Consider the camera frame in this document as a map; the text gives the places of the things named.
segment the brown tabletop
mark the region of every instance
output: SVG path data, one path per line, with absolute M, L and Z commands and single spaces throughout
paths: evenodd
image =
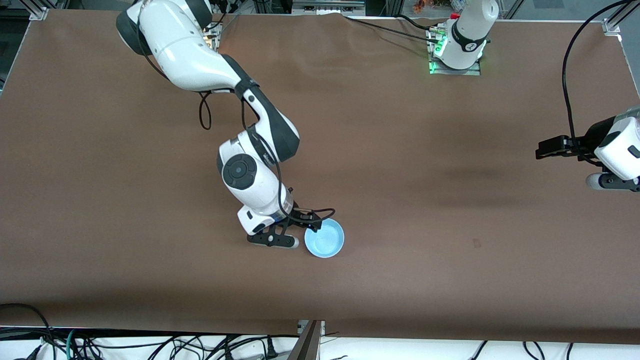
M 204 131 L 199 96 L 124 46 L 116 15 L 32 22 L 0 98 L 2 302 L 59 326 L 276 333 L 322 318 L 344 336 L 640 343 L 638 195 L 534 159 L 568 133 L 561 60 L 578 24 L 498 22 L 483 75 L 456 77 L 429 74 L 420 40 L 340 15 L 234 21 L 220 52 L 300 132 L 284 183 L 344 228 L 319 259 L 246 241 L 215 165 L 242 129 L 237 98 L 211 96 Z M 568 84 L 579 134 L 638 102 L 599 24 Z

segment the white floor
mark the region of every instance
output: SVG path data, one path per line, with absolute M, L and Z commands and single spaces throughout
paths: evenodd
M 136 345 L 159 343 L 168 338 L 104 338 L 98 339 L 100 345 Z M 202 341 L 206 347 L 214 347 L 223 336 L 205 336 Z M 295 344 L 295 338 L 276 338 L 273 340 L 277 352 L 289 351 Z M 333 360 L 345 357 L 345 360 L 469 360 L 475 353 L 480 341 L 467 340 L 393 340 L 364 338 L 323 338 L 320 360 Z M 14 360 L 27 357 L 40 342 L 38 340 L 0 341 L 0 360 Z M 565 360 L 566 343 L 540 343 L 546 360 Z M 173 346 L 165 347 L 156 360 L 167 360 Z M 534 355 L 538 355 L 535 346 L 529 343 Z M 102 349 L 103 360 L 146 360 L 156 347 L 131 349 Z M 256 341 L 233 351 L 235 360 L 247 359 L 262 354 L 263 347 Z M 221 355 L 216 354 L 212 360 Z M 58 359 L 66 359 L 66 355 L 58 350 Z M 43 347 L 38 360 L 52 359 L 51 346 Z M 573 360 L 638 360 L 640 345 L 601 345 L 575 344 L 571 352 Z M 192 352 L 180 351 L 175 360 L 198 360 Z M 478 360 L 531 360 L 524 352 L 521 342 L 489 341 Z

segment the light blue plate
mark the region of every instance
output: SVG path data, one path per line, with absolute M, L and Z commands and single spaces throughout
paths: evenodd
M 330 258 L 342 249 L 344 231 L 337 221 L 326 219 L 317 233 L 311 229 L 305 231 L 305 245 L 311 254 L 319 258 Z

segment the teal cable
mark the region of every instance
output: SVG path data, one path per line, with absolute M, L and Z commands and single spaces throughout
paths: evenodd
M 75 331 L 75 329 L 69 331 L 69 336 L 67 336 L 67 360 L 71 360 L 71 339 L 73 338 Z

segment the gray circular joint cap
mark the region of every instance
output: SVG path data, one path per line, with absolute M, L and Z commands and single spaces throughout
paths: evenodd
M 257 166 L 247 154 L 233 155 L 222 169 L 222 179 L 231 188 L 245 190 L 253 185 Z

